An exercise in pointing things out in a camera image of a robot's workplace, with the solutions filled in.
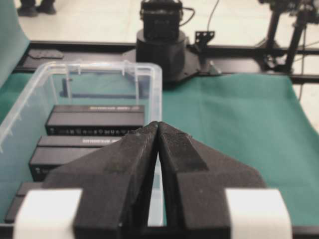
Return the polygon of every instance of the metal bracket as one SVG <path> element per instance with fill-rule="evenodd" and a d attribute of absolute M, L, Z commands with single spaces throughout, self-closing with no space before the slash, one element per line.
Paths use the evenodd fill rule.
<path fill-rule="evenodd" d="M 215 31 L 197 31 L 195 33 L 195 44 L 193 48 L 197 53 L 201 53 L 214 37 Z"/>
<path fill-rule="evenodd" d="M 61 51 L 55 49 L 31 49 L 28 55 L 33 59 L 63 59 L 64 57 Z"/>

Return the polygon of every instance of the black aluminum frame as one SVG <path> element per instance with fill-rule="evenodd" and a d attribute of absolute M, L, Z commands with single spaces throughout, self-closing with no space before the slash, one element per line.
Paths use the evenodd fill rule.
<path fill-rule="evenodd" d="M 56 49 L 63 53 L 63 61 L 88 60 L 88 61 L 122 61 L 125 60 L 125 52 L 133 50 L 134 43 L 87 43 L 87 42 L 49 42 L 32 41 L 14 69 L 15 72 L 34 72 L 36 68 L 56 59 L 33 59 L 28 56 L 31 49 Z M 288 48 L 274 48 L 271 51 L 261 47 L 250 46 L 208 46 L 199 55 L 201 70 L 199 76 L 209 76 L 212 63 L 222 71 L 222 74 L 234 73 L 261 73 L 268 75 L 286 75 L 286 73 L 268 70 L 265 65 L 265 55 L 284 56 Z M 319 48 L 302 50 L 297 54 L 318 55 Z M 319 75 L 288 74 L 293 84 L 319 83 Z"/>

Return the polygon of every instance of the white tape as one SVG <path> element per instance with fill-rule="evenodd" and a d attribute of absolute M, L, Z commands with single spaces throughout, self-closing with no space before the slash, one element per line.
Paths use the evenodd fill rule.
<path fill-rule="evenodd" d="M 15 219 L 13 239 L 74 239 L 82 189 L 32 190 Z"/>
<path fill-rule="evenodd" d="M 226 189 L 232 239 L 292 239 L 292 226 L 277 189 Z"/>

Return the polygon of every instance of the black cable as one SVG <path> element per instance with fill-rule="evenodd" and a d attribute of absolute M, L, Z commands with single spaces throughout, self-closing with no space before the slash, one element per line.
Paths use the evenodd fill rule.
<path fill-rule="evenodd" d="M 313 42 L 313 43 L 309 43 L 308 45 L 306 45 L 306 48 L 307 48 L 307 47 L 310 47 L 310 46 L 313 46 L 313 45 L 316 45 L 316 44 L 319 44 L 319 41 L 315 41 L 315 42 Z M 294 60 L 294 62 L 302 60 L 303 57 L 300 57 L 300 58 Z"/>
<path fill-rule="evenodd" d="M 306 47 L 313 46 L 313 45 L 316 45 L 316 44 L 318 44 L 318 43 L 319 43 L 319 41 L 315 41 L 315 42 L 313 42 L 313 43 L 310 43 L 310 44 L 306 45 Z"/>
<path fill-rule="evenodd" d="M 209 16 L 209 20 L 208 20 L 208 24 L 207 24 L 207 31 L 209 31 L 210 22 L 211 22 L 211 19 L 212 19 L 213 15 L 214 15 L 214 12 L 215 12 L 215 10 L 216 10 L 218 4 L 219 4 L 219 1 L 220 1 L 220 0 L 217 0 L 215 6 L 214 6 L 214 8 L 213 8 L 213 11 L 211 12 L 211 14 L 210 14 L 210 16 Z"/>
<path fill-rule="evenodd" d="M 304 42 L 303 42 L 303 57 L 302 57 L 302 64 L 301 64 L 301 74 L 303 75 L 304 74 L 304 71 L 305 71 L 305 49 L 306 49 L 306 33 L 307 33 L 307 26 L 305 26 L 305 29 L 304 29 Z"/>
<path fill-rule="evenodd" d="M 188 10 L 188 11 L 193 11 L 193 13 L 192 13 L 192 15 L 189 17 L 189 19 L 188 19 L 186 22 L 182 23 L 182 24 L 179 25 L 179 26 L 184 26 L 184 25 L 186 25 L 187 23 L 189 23 L 189 22 L 193 19 L 193 17 L 195 16 L 195 13 L 196 13 L 195 9 L 190 8 L 190 7 L 183 7 L 183 9 L 184 9 L 184 10 Z"/>
<path fill-rule="evenodd" d="M 303 42 L 303 56 L 302 56 L 302 63 L 301 63 L 301 75 L 304 74 L 305 72 L 305 49 L 306 49 L 306 37 L 307 37 L 307 26 L 305 26 L 305 29 L 304 29 L 304 42 Z M 301 84 L 301 87 L 300 87 L 300 95 L 299 95 L 299 101 L 301 101 L 301 97 L 303 96 L 303 88 L 304 88 L 304 85 Z"/>

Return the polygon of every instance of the metal stand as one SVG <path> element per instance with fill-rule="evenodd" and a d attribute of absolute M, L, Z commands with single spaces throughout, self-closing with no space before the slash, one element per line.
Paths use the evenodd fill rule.
<path fill-rule="evenodd" d="M 281 15 L 281 11 L 273 11 L 268 28 L 268 34 L 266 38 L 266 53 L 270 53 L 275 45 L 275 36 L 278 28 L 278 23 Z"/>
<path fill-rule="evenodd" d="M 306 8 L 301 10 L 298 13 L 297 21 L 294 24 L 295 31 L 294 31 L 293 38 L 291 40 L 290 47 L 289 47 L 288 53 L 287 53 L 287 58 L 286 58 L 286 63 L 285 63 L 285 68 L 284 68 L 285 72 L 292 71 L 292 66 L 293 66 L 294 58 L 295 58 L 297 50 L 298 50 L 300 38 L 301 38 L 301 35 L 303 33 L 303 30 L 307 26 L 308 13 L 309 12 Z"/>

